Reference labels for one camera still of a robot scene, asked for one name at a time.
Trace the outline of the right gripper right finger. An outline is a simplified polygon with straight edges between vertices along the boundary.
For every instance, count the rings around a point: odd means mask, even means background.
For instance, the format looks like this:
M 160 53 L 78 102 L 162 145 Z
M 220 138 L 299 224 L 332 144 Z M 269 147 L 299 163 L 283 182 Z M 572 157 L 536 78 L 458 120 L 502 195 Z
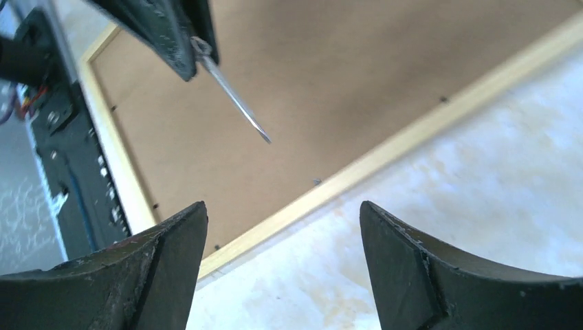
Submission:
M 360 228 L 383 329 L 581 329 L 582 279 L 503 265 L 371 201 Z

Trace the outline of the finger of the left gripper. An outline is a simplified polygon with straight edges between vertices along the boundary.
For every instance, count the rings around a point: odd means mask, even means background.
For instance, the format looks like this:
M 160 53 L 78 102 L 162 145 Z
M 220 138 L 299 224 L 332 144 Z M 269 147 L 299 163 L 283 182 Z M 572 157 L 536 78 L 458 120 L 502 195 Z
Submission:
M 193 28 L 181 1 L 92 0 L 89 2 L 153 50 L 180 78 L 197 73 L 190 44 Z
M 183 0 L 181 5 L 194 29 L 195 36 L 198 36 L 211 46 L 210 56 L 216 64 L 219 64 L 220 56 L 210 1 Z

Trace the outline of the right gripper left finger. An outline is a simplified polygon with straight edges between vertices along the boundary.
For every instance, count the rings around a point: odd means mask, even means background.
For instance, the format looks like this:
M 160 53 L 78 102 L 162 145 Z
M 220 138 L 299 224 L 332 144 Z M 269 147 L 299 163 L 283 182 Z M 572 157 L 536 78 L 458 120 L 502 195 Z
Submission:
M 208 231 L 198 201 L 103 250 L 1 277 L 2 329 L 185 329 Z

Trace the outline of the clear handle screwdriver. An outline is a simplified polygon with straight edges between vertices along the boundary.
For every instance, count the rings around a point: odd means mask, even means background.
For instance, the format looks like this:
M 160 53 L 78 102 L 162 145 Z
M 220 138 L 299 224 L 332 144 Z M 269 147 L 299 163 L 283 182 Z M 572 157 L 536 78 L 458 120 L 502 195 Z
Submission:
M 259 135 L 268 143 L 271 144 L 272 141 L 263 127 L 257 122 L 256 117 L 243 101 L 240 95 L 235 91 L 235 89 L 230 85 L 226 77 L 223 75 L 219 66 L 213 61 L 211 57 L 212 47 L 205 42 L 202 38 L 198 36 L 193 36 L 190 38 L 191 44 L 195 51 L 195 56 L 197 62 L 215 79 L 217 84 L 226 92 L 228 97 L 231 99 L 232 103 L 241 112 L 242 116 L 254 127 L 254 129 L 259 133 Z

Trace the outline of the wooden picture frame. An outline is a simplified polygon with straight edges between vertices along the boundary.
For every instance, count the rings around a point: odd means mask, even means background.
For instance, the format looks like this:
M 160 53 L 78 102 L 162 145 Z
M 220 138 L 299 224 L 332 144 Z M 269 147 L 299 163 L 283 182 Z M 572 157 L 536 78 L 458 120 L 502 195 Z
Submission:
M 185 82 L 110 24 L 78 62 L 130 229 L 196 201 L 204 278 L 582 41 L 581 1 L 215 1 L 221 69 Z

